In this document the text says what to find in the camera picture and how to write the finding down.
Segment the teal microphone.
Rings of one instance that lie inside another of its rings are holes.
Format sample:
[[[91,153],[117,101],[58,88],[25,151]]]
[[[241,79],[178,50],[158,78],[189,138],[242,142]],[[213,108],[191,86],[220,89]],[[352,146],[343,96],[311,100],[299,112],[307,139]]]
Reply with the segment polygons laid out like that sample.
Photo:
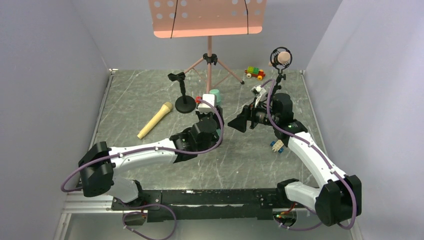
[[[222,97],[221,92],[219,89],[211,89],[209,91],[210,94],[213,94],[215,96],[215,105],[220,106],[222,104]]]

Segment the black tripod microphone stand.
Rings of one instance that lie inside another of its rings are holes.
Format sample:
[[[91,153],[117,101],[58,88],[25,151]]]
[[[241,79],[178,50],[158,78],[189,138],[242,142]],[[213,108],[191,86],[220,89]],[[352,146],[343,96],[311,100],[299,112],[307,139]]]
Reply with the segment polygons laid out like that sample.
[[[280,52],[289,52],[289,53],[291,53],[291,51],[290,51],[288,48],[283,47],[283,46],[277,47],[276,49],[274,49],[274,50],[272,51],[272,53],[280,53]],[[272,97],[272,96],[276,93],[276,91],[280,88],[280,86],[279,86],[280,82],[281,82],[282,80],[285,80],[285,79],[286,79],[286,75],[285,75],[285,74],[283,74],[283,70],[287,69],[287,68],[291,65],[291,63],[290,63],[290,64],[283,64],[283,65],[276,65],[276,64],[274,64],[274,65],[272,66],[273,68],[275,68],[275,69],[277,70],[278,75],[277,75],[277,78],[276,78],[276,80],[275,80],[274,87],[272,88],[272,92],[271,92],[271,94],[270,94],[270,96],[271,96],[271,97]]]

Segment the pink microphone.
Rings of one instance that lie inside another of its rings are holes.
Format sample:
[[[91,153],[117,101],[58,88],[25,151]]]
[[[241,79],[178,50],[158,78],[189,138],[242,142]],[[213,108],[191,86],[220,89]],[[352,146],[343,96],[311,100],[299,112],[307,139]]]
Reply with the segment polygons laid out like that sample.
[[[274,64],[276,65],[287,65],[292,61],[292,55],[288,51],[275,52],[270,56],[270,61],[268,65],[271,67]]]

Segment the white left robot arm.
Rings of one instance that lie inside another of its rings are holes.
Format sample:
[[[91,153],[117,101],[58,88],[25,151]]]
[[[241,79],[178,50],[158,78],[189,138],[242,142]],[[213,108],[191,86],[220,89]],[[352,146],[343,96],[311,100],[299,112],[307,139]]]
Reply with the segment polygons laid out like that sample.
[[[137,180],[122,174],[155,164],[175,164],[210,152],[222,141],[218,132],[224,121],[222,108],[196,111],[198,122],[169,138],[136,146],[109,147],[95,143],[78,162],[83,195],[87,198],[108,194],[129,203],[142,195]]]

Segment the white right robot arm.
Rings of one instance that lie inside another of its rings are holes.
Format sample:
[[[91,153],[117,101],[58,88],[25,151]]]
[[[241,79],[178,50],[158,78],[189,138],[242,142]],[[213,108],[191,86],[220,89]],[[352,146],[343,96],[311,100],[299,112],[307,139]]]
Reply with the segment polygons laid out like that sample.
[[[290,149],[318,184],[311,187],[295,178],[279,182],[276,187],[279,201],[309,208],[326,226],[340,225],[348,219],[354,221],[361,215],[361,180],[339,169],[315,144],[308,129],[294,118],[293,102],[288,94],[276,93],[268,100],[245,105],[227,125],[244,133],[258,124],[272,126],[278,139],[272,143],[274,150]]]

